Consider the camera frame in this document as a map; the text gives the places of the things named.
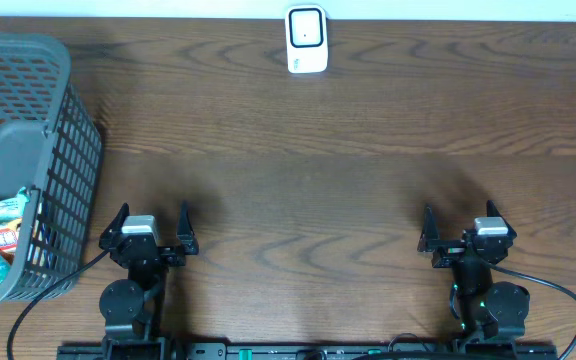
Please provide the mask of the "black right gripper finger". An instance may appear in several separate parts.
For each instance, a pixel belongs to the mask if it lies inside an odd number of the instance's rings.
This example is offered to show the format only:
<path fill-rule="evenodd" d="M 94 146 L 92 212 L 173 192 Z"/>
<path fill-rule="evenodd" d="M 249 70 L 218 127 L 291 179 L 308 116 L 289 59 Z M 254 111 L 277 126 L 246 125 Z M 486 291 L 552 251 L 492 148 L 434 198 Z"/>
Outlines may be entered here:
<path fill-rule="evenodd" d="M 496 205 L 492 200 L 486 202 L 486 216 L 487 217 L 499 217 L 502 218 L 501 213 L 497 209 Z"/>
<path fill-rule="evenodd" d="M 433 252 L 440 242 L 438 226 L 432 208 L 426 205 L 421 235 L 417 245 L 418 252 Z"/>

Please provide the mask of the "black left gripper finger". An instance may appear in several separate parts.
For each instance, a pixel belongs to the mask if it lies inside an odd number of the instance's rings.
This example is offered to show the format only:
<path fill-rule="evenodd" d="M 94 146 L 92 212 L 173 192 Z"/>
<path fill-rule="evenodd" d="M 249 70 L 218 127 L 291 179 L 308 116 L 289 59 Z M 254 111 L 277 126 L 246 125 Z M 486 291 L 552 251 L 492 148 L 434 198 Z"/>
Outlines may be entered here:
<path fill-rule="evenodd" d="M 127 203 L 123 203 L 114 219 L 102 232 L 101 239 L 112 240 L 116 235 L 120 234 L 123 223 L 128 216 L 129 216 L 129 205 Z"/>
<path fill-rule="evenodd" d="M 180 207 L 180 217 L 176 228 L 176 237 L 183 247 L 185 255 L 197 255 L 199 244 L 190 222 L 189 206 L 183 202 Z"/>

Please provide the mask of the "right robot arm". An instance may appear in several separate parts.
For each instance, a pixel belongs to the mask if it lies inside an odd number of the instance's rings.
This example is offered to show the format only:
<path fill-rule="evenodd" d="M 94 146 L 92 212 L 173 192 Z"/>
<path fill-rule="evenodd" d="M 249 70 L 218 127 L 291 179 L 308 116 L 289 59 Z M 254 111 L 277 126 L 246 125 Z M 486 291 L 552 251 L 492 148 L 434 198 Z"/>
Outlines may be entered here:
<path fill-rule="evenodd" d="M 515 351 L 515 339 L 525 334 L 530 294 L 511 282 L 495 282 L 492 267 L 508 256 L 517 237 L 492 201 L 486 215 L 459 239 L 443 240 L 432 212 L 424 209 L 417 251 L 430 253 L 434 268 L 448 268 L 453 276 L 450 309 L 462 323 L 463 334 L 451 341 L 458 353 Z"/>

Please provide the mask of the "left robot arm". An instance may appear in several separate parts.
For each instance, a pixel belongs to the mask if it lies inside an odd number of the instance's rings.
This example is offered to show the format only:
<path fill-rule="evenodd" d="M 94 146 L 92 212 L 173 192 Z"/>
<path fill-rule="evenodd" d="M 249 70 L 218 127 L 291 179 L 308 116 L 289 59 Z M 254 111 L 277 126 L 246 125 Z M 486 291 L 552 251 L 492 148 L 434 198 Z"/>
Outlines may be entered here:
<path fill-rule="evenodd" d="M 160 331 L 167 275 L 199 252 L 183 203 L 176 226 L 176 243 L 159 243 L 152 215 L 131 215 L 123 204 L 99 239 L 99 247 L 128 271 L 125 279 L 112 282 L 102 292 L 99 310 L 105 319 L 101 357 L 117 359 L 179 359 L 184 352 L 176 341 Z"/>

